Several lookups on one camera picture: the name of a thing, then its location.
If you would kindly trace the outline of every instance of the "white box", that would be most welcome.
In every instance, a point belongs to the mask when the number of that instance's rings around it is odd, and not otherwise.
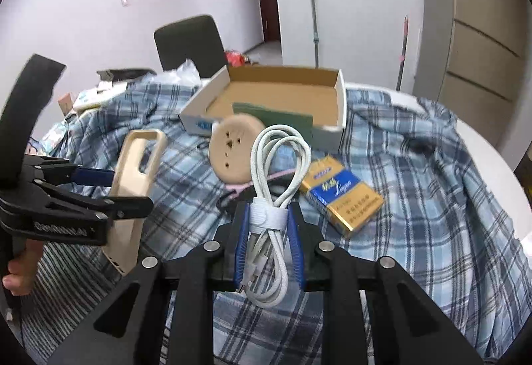
[[[223,67],[181,111],[185,130],[192,135],[210,136],[213,123],[232,114],[232,102],[311,114],[312,147],[338,152],[347,120],[341,71],[288,66]]]

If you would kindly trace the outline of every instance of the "box label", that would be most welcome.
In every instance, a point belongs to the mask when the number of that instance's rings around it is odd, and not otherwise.
[[[205,120],[202,120],[202,121],[196,122],[196,125],[198,125],[198,128],[200,129],[212,130],[212,122],[207,122]]]
[[[330,179],[312,188],[311,193],[326,206],[351,191],[359,182],[360,179],[350,171],[342,170]]]

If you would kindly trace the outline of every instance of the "gray cabinet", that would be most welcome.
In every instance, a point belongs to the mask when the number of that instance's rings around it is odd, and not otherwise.
[[[413,93],[447,106],[494,146],[519,95],[527,43],[526,3],[425,0]],[[436,27],[439,39],[425,36]]]

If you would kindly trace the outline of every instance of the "black chair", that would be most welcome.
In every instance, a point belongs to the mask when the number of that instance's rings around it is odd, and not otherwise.
[[[201,78],[209,78],[227,65],[220,34],[210,15],[167,24],[153,34],[164,71],[191,59]]]
[[[103,71],[96,71],[102,81],[127,81],[135,80],[146,74],[157,75],[151,68],[124,68],[124,69],[105,69]]]

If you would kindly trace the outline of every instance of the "beige coaster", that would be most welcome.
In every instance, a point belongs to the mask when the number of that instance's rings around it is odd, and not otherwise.
[[[251,180],[251,148],[263,130],[264,124],[250,114],[234,114],[216,126],[208,157],[221,181],[242,184]]]

